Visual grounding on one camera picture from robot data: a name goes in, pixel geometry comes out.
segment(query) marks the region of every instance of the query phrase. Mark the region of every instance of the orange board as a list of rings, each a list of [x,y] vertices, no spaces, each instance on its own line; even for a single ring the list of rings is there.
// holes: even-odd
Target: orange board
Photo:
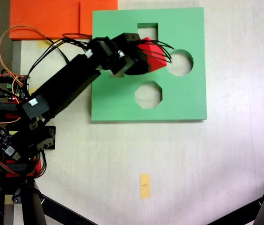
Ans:
[[[92,35],[93,11],[100,10],[117,10],[117,0],[81,0],[80,33]]]
[[[61,38],[63,33],[91,35],[92,11],[116,9],[117,0],[10,0],[10,27],[32,26],[51,39]],[[9,37],[12,40],[44,39],[28,28],[13,29]]]
[[[52,39],[63,33],[80,32],[80,0],[11,0],[10,27],[28,25]],[[36,31],[25,28],[11,30],[12,40],[44,39]]]

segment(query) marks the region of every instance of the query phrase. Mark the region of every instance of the robotic arm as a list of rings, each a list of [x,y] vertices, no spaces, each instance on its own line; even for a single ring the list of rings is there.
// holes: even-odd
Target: robotic arm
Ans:
[[[150,45],[154,45],[155,52],[148,49]],[[13,136],[0,130],[0,148],[19,162],[51,148],[54,137],[45,124],[73,102],[100,75],[101,69],[109,69],[113,74],[141,75],[156,70],[154,63],[166,61],[166,57],[170,60],[162,46],[149,39],[141,40],[138,34],[123,33],[111,40],[108,37],[91,40],[84,55],[77,55],[27,101],[16,106],[5,104],[4,107],[0,103],[3,110],[16,110],[22,124]],[[61,92],[60,81],[70,75],[75,75],[75,82],[65,85]]]

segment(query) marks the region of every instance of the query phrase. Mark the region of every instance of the yellow tape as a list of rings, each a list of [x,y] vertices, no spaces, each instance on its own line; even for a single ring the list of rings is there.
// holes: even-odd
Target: yellow tape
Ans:
[[[150,191],[150,175],[148,173],[141,173],[139,176],[140,183],[140,198],[149,198]]]
[[[31,88],[31,87],[29,87],[28,92],[29,92],[30,95],[32,95],[37,89],[38,88]]]
[[[17,130],[10,130],[10,131],[9,131],[9,134],[10,134],[10,135],[15,135],[16,133],[18,133]]]
[[[37,48],[48,48],[50,47],[50,45],[52,45],[52,42],[48,41],[48,40],[38,40],[37,41]]]

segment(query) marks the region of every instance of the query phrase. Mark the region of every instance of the green board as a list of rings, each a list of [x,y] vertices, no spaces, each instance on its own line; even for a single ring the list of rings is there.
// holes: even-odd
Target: green board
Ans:
[[[145,75],[110,78],[102,71],[92,84],[93,121],[104,120],[204,120],[206,112],[205,38],[203,8],[118,10],[93,12],[93,37],[110,39],[121,33],[137,33],[138,24],[158,24],[158,40],[190,53],[192,70],[174,76],[166,67]],[[155,82],[162,101],[143,109],[135,91]]]

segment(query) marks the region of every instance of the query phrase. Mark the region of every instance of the white surface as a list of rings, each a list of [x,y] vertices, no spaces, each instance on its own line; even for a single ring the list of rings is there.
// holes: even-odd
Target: white surface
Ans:
[[[206,121],[91,123],[88,88],[50,123],[57,149],[37,184],[100,225],[204,225],[264,193],[264,0],[119,0],[119,9],[175,7],[205,7]],[[22,43],[22,74],[41,52]],[[54,52],[31,85],[62,66]],[[148,199],[140,173],[151,174]]]

